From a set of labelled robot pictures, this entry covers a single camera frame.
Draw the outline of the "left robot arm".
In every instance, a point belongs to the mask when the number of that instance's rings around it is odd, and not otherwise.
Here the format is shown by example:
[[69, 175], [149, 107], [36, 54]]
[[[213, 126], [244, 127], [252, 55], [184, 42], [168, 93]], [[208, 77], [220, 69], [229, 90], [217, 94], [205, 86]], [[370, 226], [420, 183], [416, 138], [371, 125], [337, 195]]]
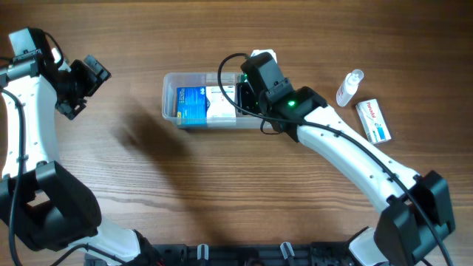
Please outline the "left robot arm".
[[14, 56], [1, 68], [7, 107], [7, 157], [1, 173], [1, 220], [30, 250], [68, 256], [82, 251], [108, 265], [152, 265], [147, 239], [104, 218], [92, 191], [60, 162], [55, 114], [75, 118], [109, 79], [94, 57], [67, 63], [47, 32], [27, 27], [9, 36]]

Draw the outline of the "blue medicine box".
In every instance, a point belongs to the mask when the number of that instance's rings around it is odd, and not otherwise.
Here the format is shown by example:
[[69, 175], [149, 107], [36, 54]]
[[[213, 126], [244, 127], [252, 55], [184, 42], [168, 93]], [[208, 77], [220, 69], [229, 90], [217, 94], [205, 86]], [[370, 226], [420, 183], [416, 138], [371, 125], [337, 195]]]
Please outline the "blue medicine box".
[[202, 126], [206, 124], [207, 97], [204, 86], [177, 88], [177, 125]]

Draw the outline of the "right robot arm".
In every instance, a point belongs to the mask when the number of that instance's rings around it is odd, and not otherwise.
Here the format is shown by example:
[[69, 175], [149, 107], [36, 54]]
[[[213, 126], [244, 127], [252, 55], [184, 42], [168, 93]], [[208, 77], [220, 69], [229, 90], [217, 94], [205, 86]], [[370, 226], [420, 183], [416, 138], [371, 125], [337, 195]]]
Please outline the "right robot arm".
[[439, 173], [420, 175], [385, 155], [313, 89], [294, 89], [269, 52], [244, 58], [241, 70], [255, 97], [241, 105], [245, 113], [320, 154], [380, 214], [375, 228], [348, 244], [358, 264], [416, 265], [435, 248], [452, 264], [443, 241], [455, 230], [455, 218], [448, 183]]

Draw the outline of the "white medicine box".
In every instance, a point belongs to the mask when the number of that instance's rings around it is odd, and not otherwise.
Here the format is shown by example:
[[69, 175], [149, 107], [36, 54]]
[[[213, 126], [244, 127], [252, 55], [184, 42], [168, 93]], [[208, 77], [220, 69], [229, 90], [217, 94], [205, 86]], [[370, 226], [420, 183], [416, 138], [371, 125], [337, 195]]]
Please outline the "white medicine box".
[[207, 99], [207, 118], [235, 118], [236, 110], [222, 94], [219, 86], [207, 86], [205, 88]]

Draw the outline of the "clear plastic container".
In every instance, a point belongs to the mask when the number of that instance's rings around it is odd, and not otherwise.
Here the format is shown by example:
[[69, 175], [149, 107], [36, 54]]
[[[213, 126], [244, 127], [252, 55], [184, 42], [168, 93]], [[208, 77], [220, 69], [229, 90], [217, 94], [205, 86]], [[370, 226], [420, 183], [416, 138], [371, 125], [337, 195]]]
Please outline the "clear plastic container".
[[235, 118], [207, 118], [202, 126], [177, 125], [177, 88], [218, 86], [215, 72], [171, 72], [163, 82], [162, 115], [179, 129], [258, 129], [262, 120], [236, 110]]

